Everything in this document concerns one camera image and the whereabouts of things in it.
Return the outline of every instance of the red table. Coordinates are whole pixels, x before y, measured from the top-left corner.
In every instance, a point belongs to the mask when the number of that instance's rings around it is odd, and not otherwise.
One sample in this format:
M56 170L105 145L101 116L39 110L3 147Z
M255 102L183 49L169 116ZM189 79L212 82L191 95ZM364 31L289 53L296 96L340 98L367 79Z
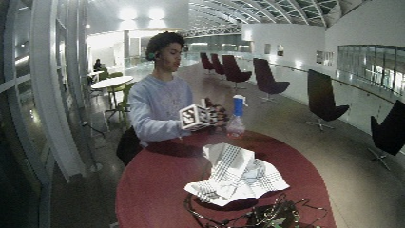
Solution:
M120 228L200 227L184 207L189 194L184 190L189 182L201 181L208 160L201 151L205 144L229 143L255 151L255 158L275 165L291 188L268 192L259 199L241 199L224 207L200 202L192 196L195 211L217 221L235 219L252 210L253 206L269 205L281 193L288 200L309 199L309 204L328 210L327 217L315 225L336 227L329 196L323 178L307 158L283 142L269 136L247 131L241 140L229 140L224 134L208 131L193 133L183 140L156 142L143 149L128 164L116 189L115 211ZM299 207L300 222L312 223L323 211Z

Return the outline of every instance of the white box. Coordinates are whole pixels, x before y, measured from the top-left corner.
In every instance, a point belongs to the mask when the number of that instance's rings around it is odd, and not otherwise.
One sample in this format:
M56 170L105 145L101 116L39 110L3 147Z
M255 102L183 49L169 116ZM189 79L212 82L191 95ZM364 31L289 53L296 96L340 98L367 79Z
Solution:
M181 128L195 131L211 125L209 109L192 104L179 111Z

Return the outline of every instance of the floor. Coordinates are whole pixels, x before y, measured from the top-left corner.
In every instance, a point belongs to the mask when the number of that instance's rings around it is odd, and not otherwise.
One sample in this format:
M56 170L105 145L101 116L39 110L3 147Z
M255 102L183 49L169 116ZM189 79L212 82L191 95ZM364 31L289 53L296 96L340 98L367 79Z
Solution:
M151 66L143 66L125 70L124 75L139 79L148 72ZM228 112L232 111L232 83L221 82L220 76L209 74L196 61L185 61L179 75L189 82L197 104L201 98L209 97L216 104L225 106ZM397 175L398 170L389 172L380 163L369 161L372 155L368 148L373 147L371 136L343 121L331 122L336 129L320 132L316 126L307 124L316 120L308 106L281 95L275 96L280 104L263 103L259 96L265 94L257 87L249 83L241 86L247 89L239 89L239 94L247 97L249 105L244 110L247 129L287 143L313 163L328 187L337 227L405 227L404 179ZM125 167L115 155L115 149L124 125L117 120L117 114L109 122L105 121L103 111L107 106L107 95L92 97L83 111L88 118L84 129L91 138L88 144L83 145L88 147L83 158L88 170L92 170L88 176L75 177L71 183L65 183L60 170L55 170L52 227L56 228L119 227L115 188Z

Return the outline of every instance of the curly hair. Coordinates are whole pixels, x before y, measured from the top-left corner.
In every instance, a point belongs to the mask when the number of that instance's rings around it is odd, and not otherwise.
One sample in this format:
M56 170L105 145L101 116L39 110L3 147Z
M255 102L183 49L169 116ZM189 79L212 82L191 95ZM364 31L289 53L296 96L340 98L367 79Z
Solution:
M147 60L155 60L155 52L160 51L172 43L180 44L183 48L185 46L185 38L179 33L168 31L159 33L156 36L153 36L149 40L147 47Z

